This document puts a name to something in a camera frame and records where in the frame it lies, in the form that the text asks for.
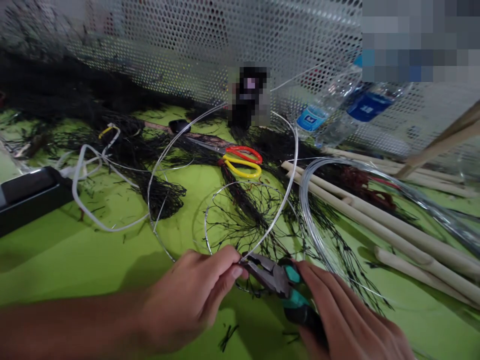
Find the scissors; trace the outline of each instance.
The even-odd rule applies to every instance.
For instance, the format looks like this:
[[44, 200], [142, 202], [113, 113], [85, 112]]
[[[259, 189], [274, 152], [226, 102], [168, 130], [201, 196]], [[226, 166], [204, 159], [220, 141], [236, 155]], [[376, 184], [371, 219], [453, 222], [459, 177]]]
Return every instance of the scissors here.
[[[248, 146], [229, 146], [229, 147], [216, 147], [216, 146], [210, 146], [204, 142], [201, 142], [196, 139], [188, 138], [191, 142], [194, 142], [195, 144], [198, 144], [206, 149], [212, 150], [214, 152], [217, 152], [222, 155], [222, 159], [225, 160], [225, 164], [228, 166], [228, 168], [236, 175], [242, 178], [247, 178], [247, 179], [253, 179], [257, 178], [260, 176], [262, 173], [262, 168], [259, 166], [263, 162], [262, 156], [253, 150], [252, 148]], [[250, 153], [251, 155], [255, 156], [256, 159], [251, 158], [250, 156], [247, 156], [246, 153]], [[235, 157], [228, 156], [227, 153], [233, 154], [238, 156], [241, 159], [237, 159]], [[247, 173], [238, 170], [235, 166], [232, 165], [232, 163], [235, 164], [241, 164], [241, 165], [246, 165], [252, 169], [255, 169], [256, 171], [254, 173]]]
[[328, 340], [320, 315], [309, 301], [295, 289], [303, 283], [297, 265], [289, 259], [282, 258], [278, 263], [260, 254], [252, 253], [242, 266], [260, 285], [276, 294], [282, 302], [286, 319], [292, 324], [308, 328], [317, 341], [328, 350]]

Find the yellow scissors handle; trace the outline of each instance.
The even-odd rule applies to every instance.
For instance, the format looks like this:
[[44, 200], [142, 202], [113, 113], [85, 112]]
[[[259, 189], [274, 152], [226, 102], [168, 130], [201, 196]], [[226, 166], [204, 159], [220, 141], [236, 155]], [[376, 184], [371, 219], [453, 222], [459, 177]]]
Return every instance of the yellow scissors handle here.
[[[237, 158], [234, 158], [234, 157], [230, 157], [228, 155], [223, 155], [222, 158], [225, 160], [225, 164], [232, 171], [232, 173], [238, 175], [239, 177], [247, 178], [247, 179], [253, 179], [253, 178], [259, 177], [260, 174], [262, 173], [262, 168], [260, 166], [258, 166], [256, 163], [253, 163], [253, 162], [250, 162], [250, 161], [245, 161], [245, 160], [240, 160], [240, 159], [237, 159]], [[246, 173], [246, 172], [238, 170], [235, 166], [232, 165], [232, 163], [246, 165], [246, 166], [248, 166], [252, 169], [255, 169], [256, 171], [252, 174]]]

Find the teal pliers handle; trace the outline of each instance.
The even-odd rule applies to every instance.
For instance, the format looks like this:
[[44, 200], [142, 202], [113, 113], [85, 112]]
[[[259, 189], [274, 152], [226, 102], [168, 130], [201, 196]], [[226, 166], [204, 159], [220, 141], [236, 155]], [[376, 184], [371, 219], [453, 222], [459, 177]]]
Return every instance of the teal pliers handle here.
[[[284, 268], [290, 283], [293, 285], [304, 282], [297, 266], [290, 259], [281, 259], [278, 265]], [[287, 320], [293, 324], [308, 328], [315, 335], [316, 340], [328, 351], [329, 345], [322, 319], [310, 305], [310, 302], [298, 290], [292, 287], [290, 297], [282, 299], [282, 304]]]

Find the pliers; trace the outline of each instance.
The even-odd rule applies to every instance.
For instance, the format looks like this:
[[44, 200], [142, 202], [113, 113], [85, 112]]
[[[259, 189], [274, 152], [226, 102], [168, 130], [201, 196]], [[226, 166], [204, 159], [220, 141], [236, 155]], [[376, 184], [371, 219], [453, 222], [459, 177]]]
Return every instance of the pliers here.
[[294, 288], [303, 283], [303, 279], [295, 263], [289, 258], [283, 258], [278, 263], [260, 254], [248, 255], [242, 263], [260, 285], [269, 292], [276, 294], [282, 301], [283, 312], [287, 320], [293, 324], [308, 328], [317, 341], [328, 351], [327, 335], [322, 319], [310, 305], [309, 301]]

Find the forearm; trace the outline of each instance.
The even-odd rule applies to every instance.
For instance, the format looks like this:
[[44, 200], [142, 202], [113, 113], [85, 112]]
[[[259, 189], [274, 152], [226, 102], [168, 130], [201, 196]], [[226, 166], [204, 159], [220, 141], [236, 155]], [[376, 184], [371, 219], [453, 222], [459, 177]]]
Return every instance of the forearm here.
[[2, 359], [96, 359], [136, 350], [142, 292], [0, 309]]

